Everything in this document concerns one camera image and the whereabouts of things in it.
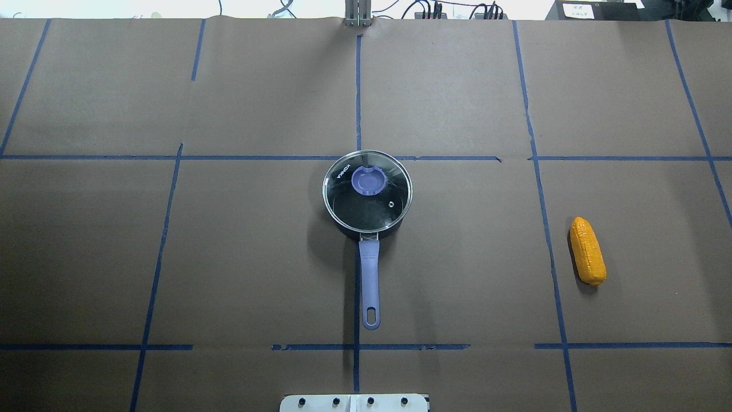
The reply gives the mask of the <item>white pedestal column base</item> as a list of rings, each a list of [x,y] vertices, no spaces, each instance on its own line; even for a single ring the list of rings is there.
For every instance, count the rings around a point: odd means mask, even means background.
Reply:
[[[280,411],[430,411],[429,396],[396,394],[299,394],[287,395]]]

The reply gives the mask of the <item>black box white label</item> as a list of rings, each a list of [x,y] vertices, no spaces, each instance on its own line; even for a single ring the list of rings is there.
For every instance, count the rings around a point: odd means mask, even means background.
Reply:
[[[546,21],[643,21],[636,3],[554,1]]]

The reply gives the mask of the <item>dark blue saucepan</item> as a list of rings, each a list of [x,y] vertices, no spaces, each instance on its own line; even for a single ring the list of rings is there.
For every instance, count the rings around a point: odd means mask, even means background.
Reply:
[[[361,285],[360,308],[361,321],[367,330],[377,330],[381,326],[381,298],[379,286],[379,257],[381,255],[381,239],[396,232],[402,219],[394,222],[387,229],[379,232],[356,231],[331,217],[340,232],[356,241],[356,268],[359,270]]]

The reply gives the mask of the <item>glass pot lid blue knob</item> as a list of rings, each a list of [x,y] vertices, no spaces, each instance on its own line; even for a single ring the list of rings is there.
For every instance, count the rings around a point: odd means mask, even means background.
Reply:
[[[338,159],[326,172],[321,193],[327,213],[343,232],[394,231],[413,199],[413,183],[395,157],[377,150],[358,150]]]

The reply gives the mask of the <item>aluminium frame post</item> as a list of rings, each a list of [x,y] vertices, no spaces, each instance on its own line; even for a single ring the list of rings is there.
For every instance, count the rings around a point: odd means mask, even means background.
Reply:
[[[371,0],[345,0],[344,26],[369,27],[373,23]]]

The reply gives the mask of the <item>yellow corn cob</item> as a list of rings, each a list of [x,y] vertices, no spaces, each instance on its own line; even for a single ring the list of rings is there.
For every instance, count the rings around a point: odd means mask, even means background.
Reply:
[[[607,279],[607,268],[596,232],[589,221],[575,217],[569,229],[574,264],[581,282],[598,286]]]

